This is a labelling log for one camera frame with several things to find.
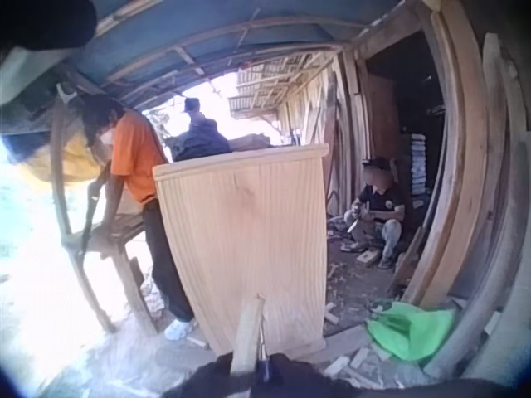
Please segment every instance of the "black t-shirt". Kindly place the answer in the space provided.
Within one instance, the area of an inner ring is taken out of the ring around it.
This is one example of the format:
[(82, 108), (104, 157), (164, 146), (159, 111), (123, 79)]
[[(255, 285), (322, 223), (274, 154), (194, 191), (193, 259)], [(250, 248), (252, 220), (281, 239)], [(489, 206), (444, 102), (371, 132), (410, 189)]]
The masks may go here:
[[(358, 197), (362, 203), (368, 203), (370, 211), (394, 211), (395, 207), (404, 204), (400, 188), (396, 183), (393, 183), (383, 195), (373, 190), (373, 187), (366, 185)], [(375, 219), (377, 222), (384, 222), (383, 220)]]

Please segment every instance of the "tarp roof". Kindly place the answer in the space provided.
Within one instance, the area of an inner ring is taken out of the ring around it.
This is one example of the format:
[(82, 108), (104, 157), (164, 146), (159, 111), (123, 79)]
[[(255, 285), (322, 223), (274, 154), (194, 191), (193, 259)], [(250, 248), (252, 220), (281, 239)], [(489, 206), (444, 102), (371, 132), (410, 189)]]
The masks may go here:
[(355, 38), (398, 0), (93, 0), (95, 39), (67, 63), (141, 109), (201, 81)]

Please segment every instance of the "face mask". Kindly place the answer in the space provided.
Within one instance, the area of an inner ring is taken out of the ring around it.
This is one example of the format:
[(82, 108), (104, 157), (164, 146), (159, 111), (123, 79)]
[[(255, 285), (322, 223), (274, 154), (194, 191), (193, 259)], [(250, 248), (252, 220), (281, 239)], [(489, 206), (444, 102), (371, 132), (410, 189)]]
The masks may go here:
[(105, 145), (112, 145), (114, 142), (114, 127), (112, 129), (108, 129), (103, 134), (101, 134), (100, 140)]

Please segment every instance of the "black glove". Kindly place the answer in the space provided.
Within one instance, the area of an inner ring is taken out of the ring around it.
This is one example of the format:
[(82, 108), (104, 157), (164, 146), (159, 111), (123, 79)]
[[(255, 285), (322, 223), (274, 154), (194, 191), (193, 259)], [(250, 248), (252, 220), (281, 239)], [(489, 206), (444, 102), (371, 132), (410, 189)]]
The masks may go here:
[(230, 376), (232, 353), (201, 366), (182, 385), (164, 392), (161, 398), (222, 398), (249, 390), (255, 374)]
[(253, 398), (353, 398), (358, 390), (346, 381), (334, 381), (309, 363), (291, 361), (284, 354), (270, 357), (273, 377), (251, 389)]

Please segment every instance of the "unfinished wooden cabinet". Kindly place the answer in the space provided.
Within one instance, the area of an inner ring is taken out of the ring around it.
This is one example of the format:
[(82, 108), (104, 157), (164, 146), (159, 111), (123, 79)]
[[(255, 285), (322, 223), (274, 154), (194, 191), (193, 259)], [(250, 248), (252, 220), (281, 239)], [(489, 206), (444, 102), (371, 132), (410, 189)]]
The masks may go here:
[(265, 299), (270, 353), (322, 339), (326, 145), (229, 153), (154, 169), (184, 289), (217, 354), (244, 303)]

